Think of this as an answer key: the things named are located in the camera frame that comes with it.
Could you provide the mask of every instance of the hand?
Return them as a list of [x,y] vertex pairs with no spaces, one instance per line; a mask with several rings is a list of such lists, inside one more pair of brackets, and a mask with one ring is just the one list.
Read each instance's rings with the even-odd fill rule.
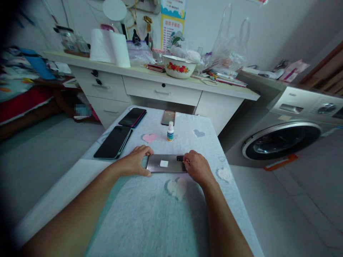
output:
[[129,155],[111,164],[108,169],[113,170],[118,178],[132,175],[151,177],[151,172],[144,169],[141,163],[144,156],[152,154],[154,151],[149,146],[137,146]]
[[201,187],[216,183],[208,161],[201,154],[191,150],[183,156],[183,163],[188,174]]

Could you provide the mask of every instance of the red blanket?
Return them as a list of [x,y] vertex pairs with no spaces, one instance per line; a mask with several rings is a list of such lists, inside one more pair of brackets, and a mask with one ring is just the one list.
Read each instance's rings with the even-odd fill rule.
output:
[[34,86],[29,91],[0,103],[0,125],[24,116],[27,112],[48,103],[52,98],[50,88]]

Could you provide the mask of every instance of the white spray bottle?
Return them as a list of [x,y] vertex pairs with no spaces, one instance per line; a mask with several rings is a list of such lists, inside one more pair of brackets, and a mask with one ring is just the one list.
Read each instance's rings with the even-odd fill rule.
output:
[[173,141],[174,137],[174,128],[173,128],[174,123],[172,121],[169,121],[169,127],[167,131],[167,141],[171,142]]

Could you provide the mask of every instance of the washing machine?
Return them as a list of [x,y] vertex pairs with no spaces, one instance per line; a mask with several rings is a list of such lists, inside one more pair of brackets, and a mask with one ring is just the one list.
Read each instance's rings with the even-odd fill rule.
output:
[[343,99],[240,72],[260,95],[245,101],[219,135],[229,164],[264,167],[343,125]]

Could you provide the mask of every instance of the smartphone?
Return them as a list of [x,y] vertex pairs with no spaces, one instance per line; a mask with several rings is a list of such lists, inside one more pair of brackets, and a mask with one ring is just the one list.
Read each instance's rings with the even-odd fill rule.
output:
[[146,168],[151,173],[180,173],[187,172],[183,164],[183,155],[150,155]]
[[129,127],[115,126],[98,151],[94,154],[94,158],[118,158],[122,153],[126,142],[129,140],[132,131],[133,130]]
[[169,126],[169,121],[172,121],[175,125],[175,112],[165,110],[161,124]]
[[137,126],[141,117],[145,115],[146,110],[140,108],[133,108],[125,117],[119,122],[119,125],[126,126],[126,127],[134,127]]
[[146,112],[143,113],[142,116],[141,116],[141,117],[138,119],[138,121],[135,123],[135,125],[132,126],[133,129],[137,127],[137,125],[138,125],[138,124],[141,122],[141,120],[144,118],[145,114],[146,114]]

